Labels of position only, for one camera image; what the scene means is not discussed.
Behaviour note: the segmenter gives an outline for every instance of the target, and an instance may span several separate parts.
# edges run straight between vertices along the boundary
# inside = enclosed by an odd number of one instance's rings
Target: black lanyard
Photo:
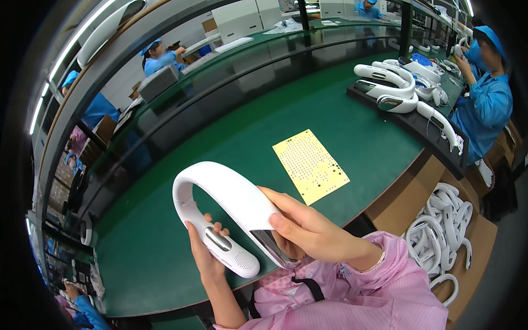
[[[323,292],[321,291],[321,287],[317,282],[311,278],[304,278],[304,279],[296,279],[295,277],[291,278],[291,281],[293,283],[304,283],[312,293],[312,296],[314,297],[315,301],[321,301],[325,300],[325,297],[323,296]],[[260,318],[260,313],[255,308],[255,292],[251,294],[251,299],[248,303],[248,309],[249,314],[251,314],[252,318]]]

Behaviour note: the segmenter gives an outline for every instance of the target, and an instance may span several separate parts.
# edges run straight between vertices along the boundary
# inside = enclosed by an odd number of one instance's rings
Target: yellow paper sheet
[[[311,130],[273,146],[306,205],[323,198],[350,180]]]

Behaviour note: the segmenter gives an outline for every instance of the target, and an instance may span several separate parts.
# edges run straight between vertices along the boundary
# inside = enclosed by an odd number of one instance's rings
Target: chrome accent
[[[403,103],[403,99],[395,96],[385,95],[378,99],[378,108],[390,111]]]
[[[233,245],[231,245],[231,242],[227,240],[224,236],[220,235],[219,233],[215,233],[213,230],[213,227],[206,227],[205,228],[205,236],[209,238],[213,243],[216,244],[222,251],[227,252],[231,250]]]
[[[376,84],[368,82],[368,81],[363,80],[363,79],[360,79],[360,80],[358,80],[356,82],[356,86],[355,87],[357,89],[367,93],[367,92],[371,91],[374,87],[376,87]]]
[[[387,76],[383,73],[379,73],[379,72],[374,72],[372,74],[372,78],[376,78],[376,79],[386,79]]]
[[[281,265],[281,267],[286,269],[293,269],[300,265],[303,261],[304,256],[300,259],[295,259],[296,256],[290,258],[284,251],[281,250],[275,237],[279,240],[284,240],[291,243],[276,230],[250,230],[250,233],[268,250],[268,252],[273,256],[273,258]]]

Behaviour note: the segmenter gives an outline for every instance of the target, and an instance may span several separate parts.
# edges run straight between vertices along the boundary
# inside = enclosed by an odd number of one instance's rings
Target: plastic bag
[[[303,25],[294,21],[293,18],[288,20],[280,21],[275,24],[276,28],[270,31],[266,31],[263,34],[277,34],[277,33],[287,33],[293,31],[300,31],[303,29]]]
[[[97,254],[95,249],[93,250],[93,259],[95,265],[90,264],[90,281],[92,282],[92,287],[96,292],[97,299],[101,300],[105,295],[105,287],[102,284],[101,274],[99,273],[99,264],[97,263]]]

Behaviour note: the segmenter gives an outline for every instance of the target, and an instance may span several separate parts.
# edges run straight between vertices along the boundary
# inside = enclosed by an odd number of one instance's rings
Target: gold bracelet
[[[374,266],[372,266],[371,268],[367,269],[367,270],[360,270],[359,272],[366,272],[366,271],[369,271],[371,270],[372,268],[376,267],[377,265],[381,264],[381,262],[385,259],[385,248],[383,247],[383,245],[379,244],[378,242],[372,242],[372,244],[376,245],[376,246],[379,246],[380,249],[381,249],[381,257],[380,259],[378,260],[378,262],[376,262],[376,264]]]

